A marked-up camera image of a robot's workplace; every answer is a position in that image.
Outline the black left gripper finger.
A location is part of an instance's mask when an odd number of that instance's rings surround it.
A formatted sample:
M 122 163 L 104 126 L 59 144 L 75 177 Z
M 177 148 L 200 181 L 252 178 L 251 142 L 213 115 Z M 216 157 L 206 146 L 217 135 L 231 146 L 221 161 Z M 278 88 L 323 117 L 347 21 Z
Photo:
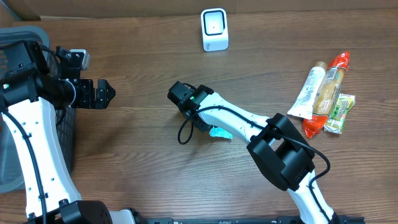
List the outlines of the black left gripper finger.
M 113 90 L 96 90 L 95 109 L 106 109 L 115 96 Z
M 105 79 L 98 80 L 98 87 L 96 92 L 115 93 L 116 90 Z

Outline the teal snack packet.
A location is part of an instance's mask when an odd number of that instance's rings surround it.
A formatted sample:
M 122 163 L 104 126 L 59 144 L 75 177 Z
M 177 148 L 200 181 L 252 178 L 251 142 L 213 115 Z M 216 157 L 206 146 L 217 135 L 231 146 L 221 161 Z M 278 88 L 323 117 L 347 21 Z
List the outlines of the teal snack packet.
M 225 139 L 232 139 L 233 135 L 229 132 L 227 132 L 226 130 L 217 127 L 217 126 L 213 126 L 210 131 L 209 131 L 209 135 L 213 138 L 225 138 Z

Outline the white tube with gold cap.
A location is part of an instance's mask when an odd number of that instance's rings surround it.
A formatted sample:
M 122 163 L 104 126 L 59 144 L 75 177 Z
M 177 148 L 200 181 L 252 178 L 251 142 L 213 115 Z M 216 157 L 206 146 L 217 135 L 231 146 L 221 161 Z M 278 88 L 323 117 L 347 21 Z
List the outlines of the white tube with gold cap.
M 303 87 L 298 94 L 293 106 L 288 110 L 287 114 L 303 119 L 311 119 L 313 105 L 317 91 L 326 74 L 328 65 L 325 62 L 319 61 L 311 68 Z

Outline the orange spaghetti packet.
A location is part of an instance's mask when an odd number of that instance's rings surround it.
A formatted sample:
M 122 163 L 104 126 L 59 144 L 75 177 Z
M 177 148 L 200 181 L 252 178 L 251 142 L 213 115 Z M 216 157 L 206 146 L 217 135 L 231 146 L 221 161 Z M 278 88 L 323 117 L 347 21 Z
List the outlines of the orange spaghetti packet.
M 311 119 L 304 119 L 302 127 L 306 137 L 320 133 L 329 119 L 331 111 L 341 92 L 343 79 L 348 71 L 350 52 L 337 55 L 329 64 L 317 91 Z

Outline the green tea packet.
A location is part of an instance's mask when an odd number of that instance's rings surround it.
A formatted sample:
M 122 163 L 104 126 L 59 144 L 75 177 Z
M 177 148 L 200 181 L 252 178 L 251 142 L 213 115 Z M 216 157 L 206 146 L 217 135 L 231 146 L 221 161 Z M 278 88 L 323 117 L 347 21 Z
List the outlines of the green tea packet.
M 326 132 L 341 134 L 345 126 L 345 119 L 348 112 L 356 103 L 354 95 L 340 93 L 331 115 L 323 126 Z

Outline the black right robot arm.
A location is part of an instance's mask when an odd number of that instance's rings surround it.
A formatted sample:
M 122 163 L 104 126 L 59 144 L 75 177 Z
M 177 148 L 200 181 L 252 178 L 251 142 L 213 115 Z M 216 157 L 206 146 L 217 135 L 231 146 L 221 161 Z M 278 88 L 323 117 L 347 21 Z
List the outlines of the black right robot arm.
M 308 145 L 286 116 L 250 113 L 205 85 L 180 81 L 170 87 L 167 97 L 193 127 L 202 132 L 221 128 L 242 140 L 261 174 L 290 194 L 303 223 L 339 223 L 317 184 L 329 168 L 315 172 L 313 158 L 321 152 Z

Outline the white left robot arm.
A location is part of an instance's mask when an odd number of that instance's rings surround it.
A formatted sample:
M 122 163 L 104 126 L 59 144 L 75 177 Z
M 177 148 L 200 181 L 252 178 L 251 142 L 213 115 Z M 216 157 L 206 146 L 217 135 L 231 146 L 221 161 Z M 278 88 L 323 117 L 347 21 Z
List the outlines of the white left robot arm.
M 99 200 L 83 200 L 57 135 L 56 112 L 67 108 L 103 110 L 115 89 L 100 79 L 82 79 L 90 56 L 84 49 L 50 50 L 19 40 L 1 47 L 1 113 L 16 145 L 26 191 L 29 223 L 137 223 L 130 208 L 110 211 Z

